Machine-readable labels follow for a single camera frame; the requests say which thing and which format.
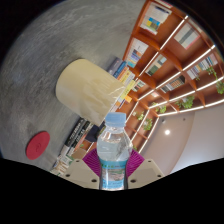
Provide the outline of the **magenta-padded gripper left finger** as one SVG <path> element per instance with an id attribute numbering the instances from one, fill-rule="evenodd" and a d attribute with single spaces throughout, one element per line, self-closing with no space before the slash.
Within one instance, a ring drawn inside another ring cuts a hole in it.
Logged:
<path id="1" fill-rule="evenodd" d="M 75 154 L 74 160 L 63 174 L 63 178 L 83 188 L 99 189 L 100 161 L 97 150 L 87 154 Z"/>

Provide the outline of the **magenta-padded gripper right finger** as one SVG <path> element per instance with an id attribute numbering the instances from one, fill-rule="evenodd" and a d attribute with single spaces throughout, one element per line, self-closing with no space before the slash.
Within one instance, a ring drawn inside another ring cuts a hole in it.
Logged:
<path id="1" fill-rule="evenodd" d="M 136 150 L 131 152 L 126 165 L 127 188 L 135 189 L 146 186 L 164 176 L 152 159 L 145 159 Z"/>

